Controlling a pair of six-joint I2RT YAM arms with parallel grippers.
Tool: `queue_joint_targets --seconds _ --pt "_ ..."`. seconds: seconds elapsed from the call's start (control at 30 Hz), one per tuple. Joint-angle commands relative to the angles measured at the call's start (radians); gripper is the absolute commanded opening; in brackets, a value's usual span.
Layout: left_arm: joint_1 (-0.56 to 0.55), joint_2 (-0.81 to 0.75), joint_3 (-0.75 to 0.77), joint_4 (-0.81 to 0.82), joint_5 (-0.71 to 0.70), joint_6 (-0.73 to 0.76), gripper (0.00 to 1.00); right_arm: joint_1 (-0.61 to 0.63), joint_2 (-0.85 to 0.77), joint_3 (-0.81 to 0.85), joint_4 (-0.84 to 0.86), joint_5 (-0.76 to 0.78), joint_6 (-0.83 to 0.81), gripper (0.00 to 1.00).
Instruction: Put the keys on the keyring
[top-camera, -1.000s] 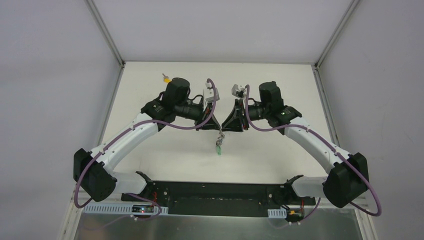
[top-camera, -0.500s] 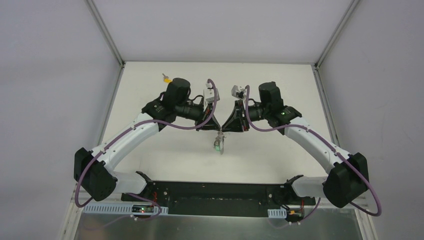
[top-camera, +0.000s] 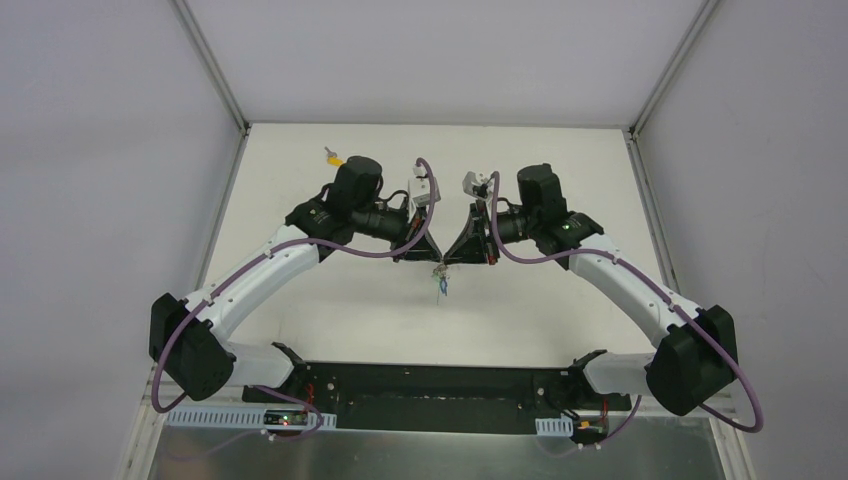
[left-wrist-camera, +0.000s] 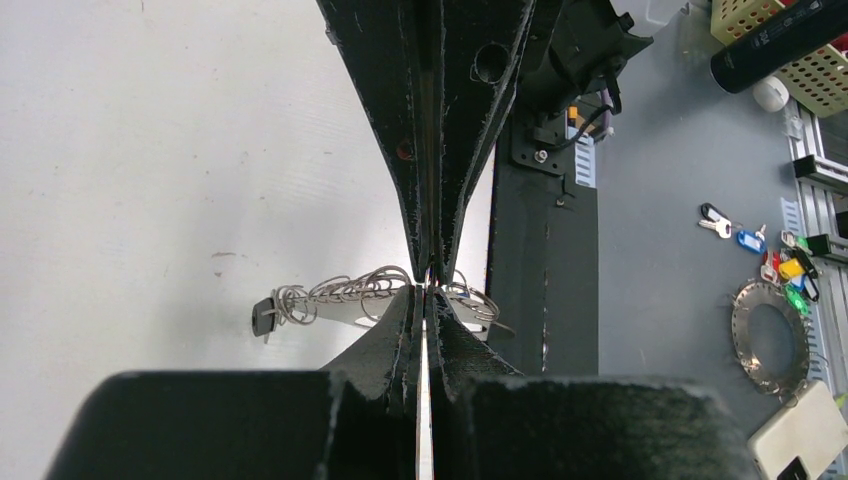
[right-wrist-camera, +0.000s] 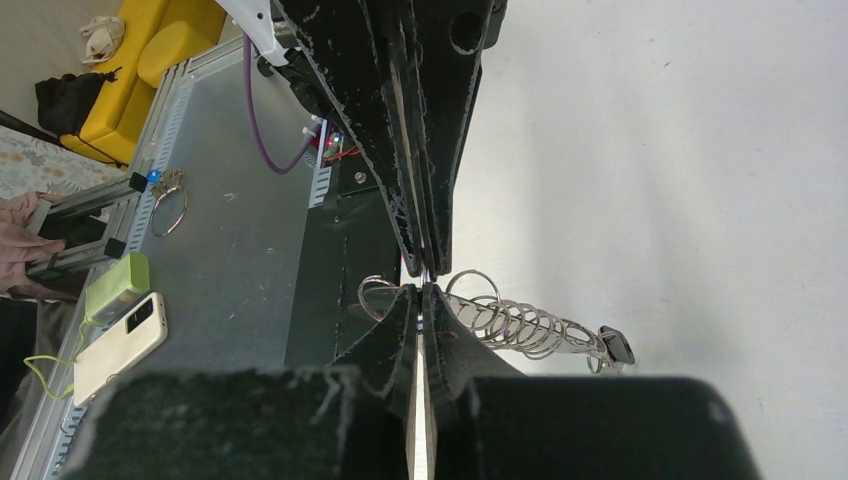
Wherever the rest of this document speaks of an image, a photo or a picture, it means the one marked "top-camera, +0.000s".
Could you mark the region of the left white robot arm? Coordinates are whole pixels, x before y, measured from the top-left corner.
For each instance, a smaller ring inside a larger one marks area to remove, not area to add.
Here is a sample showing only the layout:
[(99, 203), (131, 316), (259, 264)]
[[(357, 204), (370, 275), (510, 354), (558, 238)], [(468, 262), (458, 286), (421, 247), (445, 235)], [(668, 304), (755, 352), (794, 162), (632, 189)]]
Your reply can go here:
[(305, 378), (295, 354), (274, 343), (249, 345), (231, 336), (247, 317), (286, 283), (335, 252), (401, 261), (427, 238), (439, 200), (435, 175), (422, 158), (400, 207), (380, 193), (382, 167), (352, 156), (332, 182), (297, 205), (254, 253), (223, 277), (183, 298), (165, 293), (151, 307), (149, 355), (155, 363), (151, 402), (159, 413), (163, 377), (181, 389), (180, 400), (205, 400), (224, 387), (260, 388), (281, 404), (297, 402)]

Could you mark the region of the yellow tagged key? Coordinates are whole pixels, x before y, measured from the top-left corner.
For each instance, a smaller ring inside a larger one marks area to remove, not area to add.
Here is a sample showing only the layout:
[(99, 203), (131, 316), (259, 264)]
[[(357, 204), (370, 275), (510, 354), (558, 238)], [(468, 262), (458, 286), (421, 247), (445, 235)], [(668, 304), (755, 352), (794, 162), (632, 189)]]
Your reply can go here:
[(332, 151), (328, 147), (325, 147), (324, 150), (326, 153), (326, 162), (328, 164), (340, 167), (345, 163), (345, 160), (343, 158), (339, 157), (336, 152)]

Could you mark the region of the metal keyring carabiner plate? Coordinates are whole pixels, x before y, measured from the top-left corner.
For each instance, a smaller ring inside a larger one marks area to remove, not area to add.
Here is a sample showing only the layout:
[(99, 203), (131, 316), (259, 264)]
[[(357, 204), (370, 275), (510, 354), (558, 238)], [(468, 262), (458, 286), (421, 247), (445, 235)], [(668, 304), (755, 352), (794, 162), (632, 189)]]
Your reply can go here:
[(438, 263), (432, 271), (432, 279), (436, 282), (436, 304), (439, 305), (443, 297), (448, 296), (449, 292), (449, 266), (444, 262)]

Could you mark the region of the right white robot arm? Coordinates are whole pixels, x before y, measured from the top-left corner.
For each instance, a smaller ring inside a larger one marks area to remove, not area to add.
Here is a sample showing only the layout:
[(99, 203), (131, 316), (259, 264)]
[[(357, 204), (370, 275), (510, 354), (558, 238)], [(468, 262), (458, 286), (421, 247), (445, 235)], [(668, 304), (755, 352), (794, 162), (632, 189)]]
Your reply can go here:
[(537, 258), (510, 260), (525, 265), (557, 263), (587, 281), (618, 307), (645, 335), (647, 354), (598, 350), (576, 360), (567, 384), (569, 400), (583, 410), (607, 394), (649, 395), (672, 414), (705, 408), (708, 400), (741, 379), (735, 324), (724, 308), (705, 308), (642, 272), (588, 215), (571, 210), (558, 176), (547, 163), (521, 169), (520, 201), (498, 211), (500, 177), (469, 172), (464, 192), (474, 200), (467, 231), (446, 256), (448, 263), (472, 263), (459, 254), (470, 241), (482, 249), (478, 263), (493, 264), (510, 243), (530, 240)]

